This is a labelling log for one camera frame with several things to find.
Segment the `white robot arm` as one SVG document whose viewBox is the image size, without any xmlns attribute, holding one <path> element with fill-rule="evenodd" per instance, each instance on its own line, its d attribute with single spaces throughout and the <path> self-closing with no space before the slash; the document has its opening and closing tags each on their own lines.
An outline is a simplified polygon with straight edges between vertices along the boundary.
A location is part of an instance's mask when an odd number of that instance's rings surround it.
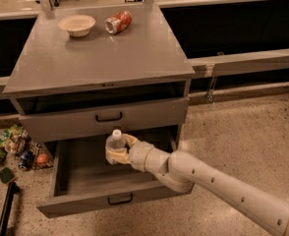
<svg viewBox="0 0 289 236">
<path fill-rule="evenodd" d="M 177 193 L 198 184 L 272 236 L 289 236 L 289 203 L 227 175 L 183 150 L 171 153 L 115 130 L 106 139 L 106 159 L 152 174 Z"/>
</svg>

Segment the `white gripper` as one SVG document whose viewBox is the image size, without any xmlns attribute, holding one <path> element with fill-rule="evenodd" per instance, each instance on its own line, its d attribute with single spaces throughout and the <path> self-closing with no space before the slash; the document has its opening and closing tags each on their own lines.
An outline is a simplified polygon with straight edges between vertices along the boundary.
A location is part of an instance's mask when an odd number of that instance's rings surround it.
<svg viewBox="0 0 289 236">
<path fill-rule="evenodd" d="M 131 164 L 132 167 L 141 172 L 145 172 L 145 160 L 153 145 L 147 142 L 140 142 L 129 134 L 123 134 L 126 145 L 130 148 L 129 153 L 126 148 L 110 149 L 105 152 L 106 159 L 110 164 Z"/>
</svg>

